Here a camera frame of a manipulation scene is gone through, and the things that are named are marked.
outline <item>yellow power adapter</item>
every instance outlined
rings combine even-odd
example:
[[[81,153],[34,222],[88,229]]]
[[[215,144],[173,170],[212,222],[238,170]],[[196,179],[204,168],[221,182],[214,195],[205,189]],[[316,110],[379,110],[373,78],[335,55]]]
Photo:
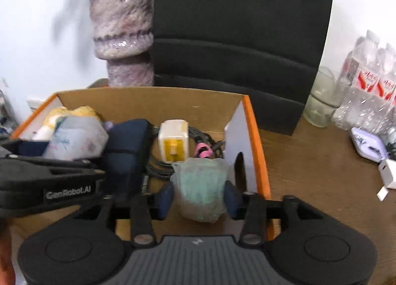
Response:
[[[162,161],[173,163],[189,157],[189,124],[184,120],[167,120],[161,124],[158,146]]]

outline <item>cardboard box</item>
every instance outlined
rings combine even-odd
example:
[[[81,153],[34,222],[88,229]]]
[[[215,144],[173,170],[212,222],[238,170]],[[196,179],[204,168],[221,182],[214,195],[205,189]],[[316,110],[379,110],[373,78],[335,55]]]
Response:
[[[247,191],[254,191],[270,199],[270,187],[263,154],[263,148],[256,120],[246,95],[196,90],[186,88],[135,87],[135,88],[93,88],[59,92],[50,97],[31,117],[15,130],[12,137],[30,139],[41,127],[49,111],[65,106],[75,109],[88,105],[104,121],[116,123],[129,119],[147,119],[159,126],[169,119],[184,119],[190,126],[211,134],[214,140],[225,139],[224,158],[233,165],[243,154],[242,164],[246,175]],[[153,152],[158,152],[157,143]],[[235,183],[234,170],[229,179]],[[150,191],[159,190],[163,182],[152,178]],[[14,227],[26,237],[60,218],[75,211],[78,206],[54,210],[42,214],[13,220]],[[223,215],[215,224],[199,223],[183,218],[174,203],[163,222],[153,221],[158,239],[171,235],[239,235],[243,222],[232,221]],[[122,239],[129,239],[129,221],[119,220],[116,233]],[[273,228],[269,228],[273,237]]]

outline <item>plush toy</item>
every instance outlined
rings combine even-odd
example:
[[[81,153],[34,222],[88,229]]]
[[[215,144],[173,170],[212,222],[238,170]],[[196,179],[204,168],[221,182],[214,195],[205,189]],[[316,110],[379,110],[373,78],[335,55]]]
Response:
[[[65,107],[57,107],[49,112],[49,114],[47,115],[47,117],[43,122],[43,126],[33,136],[32,140],[49,141],[55,130],[57,119],[59,117],[67,117],[67,116],[94,117],[99,122],[101,122],[100,118],[96,115],[94,109],[90,106],[82,106],[73,111],[70,111]]]

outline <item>white electrical outlet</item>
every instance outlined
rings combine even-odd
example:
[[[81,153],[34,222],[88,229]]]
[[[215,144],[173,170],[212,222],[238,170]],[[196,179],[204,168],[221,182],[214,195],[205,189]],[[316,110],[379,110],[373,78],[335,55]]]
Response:
[[[27,105],[30,107],[32,111],[35,111],[40,107],[42,103],[44,103],[44,100],[38,99],[38,98],[28,98],[26,100]]]

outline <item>marbled vase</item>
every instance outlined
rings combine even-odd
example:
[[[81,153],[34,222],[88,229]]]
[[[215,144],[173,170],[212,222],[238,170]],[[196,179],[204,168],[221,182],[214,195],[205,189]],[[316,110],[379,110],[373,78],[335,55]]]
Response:
[[[150,59],[132,58],[146,52],[153,44],[152,0],[90,2],[95,55],[108,61],[110,86],[152,86],[154,72]]]

